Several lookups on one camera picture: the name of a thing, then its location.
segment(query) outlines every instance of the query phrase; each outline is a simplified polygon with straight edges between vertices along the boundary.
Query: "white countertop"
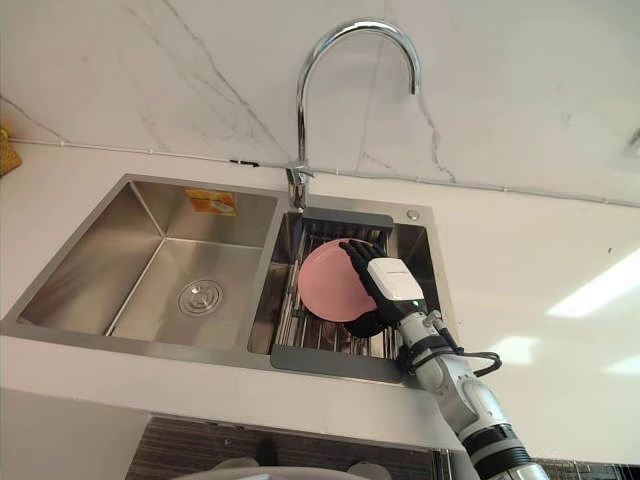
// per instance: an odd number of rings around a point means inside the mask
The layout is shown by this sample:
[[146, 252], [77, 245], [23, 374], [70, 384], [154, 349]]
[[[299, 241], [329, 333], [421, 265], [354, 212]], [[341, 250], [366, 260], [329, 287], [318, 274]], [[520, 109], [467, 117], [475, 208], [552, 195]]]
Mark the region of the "white countertop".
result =
[[[0, 183], [4, 316], [125, 173], [284, 190], [282, 171], [17, 145]], [[581, 319], [545, 312], [640, 246], [640, 210], [406, 182], [320, 175], [311, 192], [434, 210], [467, 350], [514, 336], [488, 377], [534, 456], [640, 463], [640, 291]], [[56, 397], [336, 436], [460, 448], [422, 391], [361, 381], [125, 355], [2, 337], [2, 386]]]

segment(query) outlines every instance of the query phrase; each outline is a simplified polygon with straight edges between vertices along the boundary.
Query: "sticker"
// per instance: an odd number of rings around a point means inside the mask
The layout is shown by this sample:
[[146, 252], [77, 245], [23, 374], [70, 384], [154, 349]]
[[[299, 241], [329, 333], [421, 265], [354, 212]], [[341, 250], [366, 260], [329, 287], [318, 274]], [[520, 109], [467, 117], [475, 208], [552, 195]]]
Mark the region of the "sticker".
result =
[[229, 192], [215, 192], [212, 190], [195, 190], [185, 188], [184, 192], [191, 201], [196, 212], [235, 217], [238, 214], [233, 194]]

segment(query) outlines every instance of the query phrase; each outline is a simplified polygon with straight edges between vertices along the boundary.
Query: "dish rack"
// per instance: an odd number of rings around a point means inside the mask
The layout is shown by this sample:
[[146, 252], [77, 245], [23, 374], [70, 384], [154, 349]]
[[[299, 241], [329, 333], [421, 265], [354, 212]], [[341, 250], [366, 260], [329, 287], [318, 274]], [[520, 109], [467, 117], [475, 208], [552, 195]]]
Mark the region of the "dish rack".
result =
[[338, 238], [357, 238], [378, 245], [385, 252], [393, 232], [387, 215], [336, 212], [307, 208], [271, 349], [276, 368], [309, 373], [400, 382], [402, 374], [394, 359], [402, 340], [387, 328], [371, 338], [353, 337], [342, 324], [323, 320], [311, 313], [298, 293], [298, 273], [307, 256], [320, 245]]

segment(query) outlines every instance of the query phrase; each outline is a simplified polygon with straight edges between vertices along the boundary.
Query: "chrome faucet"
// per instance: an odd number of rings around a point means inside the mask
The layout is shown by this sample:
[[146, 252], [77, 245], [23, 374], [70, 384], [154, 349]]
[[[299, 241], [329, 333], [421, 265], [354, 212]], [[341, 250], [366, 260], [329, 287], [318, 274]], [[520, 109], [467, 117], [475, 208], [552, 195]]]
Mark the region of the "chrome faucet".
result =
[[303, 209], [307, 206], [307, 177], [315, 177], [315, 172], [309, 166], [307, 158], [307, 130], [306, 130], [306, 104], [307, 87], [311, 72], [315, 68], [318, 60], [324, 53], [335, 45], [338, 40], [353, 36], [357, 33], [372, 33], [388, 37], [400, 47], [402, 54], [407, 60], [409, 68], [409, 92], [417, 95], [420, 92], [420, 59], [415, 47], [409, 37], [398, 27], [386, 22], [374, 19], [356, 19], [338, 25], [322, 37], [313, 50], [305, 59], [300, 76], [298, 77], [298, 90], [296, 94], [297, 115], [298, 115], [298, 160], [286, 168], [287, 180], [289, 181], [289, 193], [291, 203], [294, 207]]

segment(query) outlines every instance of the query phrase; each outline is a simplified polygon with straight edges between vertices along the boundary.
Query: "pink plate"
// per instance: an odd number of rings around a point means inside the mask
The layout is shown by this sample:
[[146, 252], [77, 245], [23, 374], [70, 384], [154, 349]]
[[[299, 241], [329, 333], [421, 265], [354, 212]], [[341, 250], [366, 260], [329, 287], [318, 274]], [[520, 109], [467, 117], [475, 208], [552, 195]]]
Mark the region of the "pink plate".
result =
[[348, 238], [339, 238], [316, 248], [298, 274], [302, 302], [315, 315], [332, 322], [350, 322], [376, 309], [349, 255], [339, 246], [347, 241]]

